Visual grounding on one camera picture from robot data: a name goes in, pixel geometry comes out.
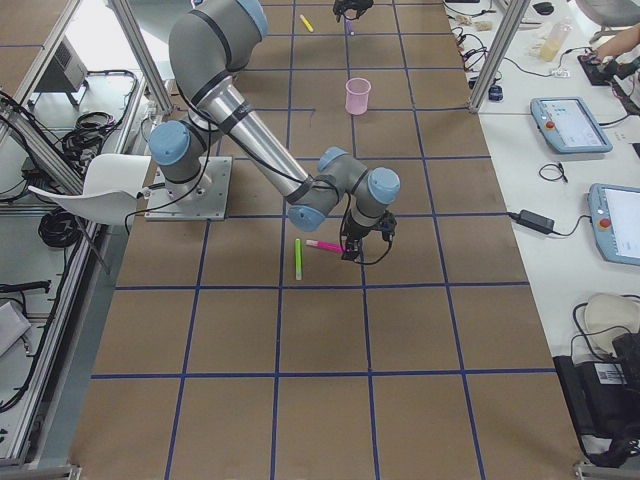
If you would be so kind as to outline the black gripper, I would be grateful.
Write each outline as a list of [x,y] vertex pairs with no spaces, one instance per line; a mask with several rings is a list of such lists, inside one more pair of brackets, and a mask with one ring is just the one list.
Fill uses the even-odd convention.
[[332,10],[334,13],[346,13],[349,10],[364,13],[372,6],[372,0],[335,0]]
[[342,260],[359,261],[361,259],[361,240],[373,231],[380,232],[382,239],[392,244],[396,233],[397,221],[392,212],[385,210],[375,218],[371,225],[365,225],[363,220],[357,219],[351,210],[346,214],[340,227]]

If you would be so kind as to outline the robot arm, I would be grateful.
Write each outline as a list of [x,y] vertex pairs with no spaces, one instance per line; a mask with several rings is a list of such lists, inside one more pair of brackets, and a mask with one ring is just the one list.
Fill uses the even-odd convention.
[[396,220],[388,208],[399,193],[399,176],[384,167],[370,170],[337,147],[321,156],[316,176],[302,168],[233,83],[233,74],[248,65],[267,31],[257,1],[203,1],[177,20],[169,35],[169,60],[189,112],[151,133],[151,157],[166,185],[182,197],[203,174],[201,157],[228,136],[286,199],[288,218],[299,230],[316,230],[348,197],[339,241],[343,259],[360,263],[362,240],[370,232],[393,242]]

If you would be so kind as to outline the person's forearm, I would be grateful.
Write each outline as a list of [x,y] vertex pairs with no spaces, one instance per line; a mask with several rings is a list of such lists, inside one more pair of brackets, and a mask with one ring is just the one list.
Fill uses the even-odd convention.
[[639,31],[639,24],[635,24],[621,31],[613,38],[598,46],[593,51],[592,56],[598,60],[603,60],[606,57],[617,57],[633,50],[640,42]]

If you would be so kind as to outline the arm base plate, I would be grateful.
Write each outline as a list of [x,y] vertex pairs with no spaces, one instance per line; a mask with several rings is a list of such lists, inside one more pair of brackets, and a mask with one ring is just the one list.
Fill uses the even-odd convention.
[[148,221],[223,220],[227,209],[233,158],[200,157],[204,172],[193,181],[174,184],[156,169],[156,183],[148,197],[144,216]]

